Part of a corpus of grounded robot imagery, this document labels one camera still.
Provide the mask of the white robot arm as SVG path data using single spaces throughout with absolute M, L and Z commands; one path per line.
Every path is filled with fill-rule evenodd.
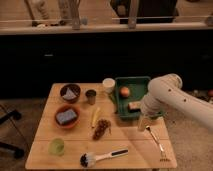
M 148 83 L 148 92 L 140 100 L 141 115 L 138 130 L 144 131 L 166 104 L 197 120 L 213 131 L 213 105 L 189 95 L 181 90 L 182 79 L 177 74 L 167 74 L 153 78 Z

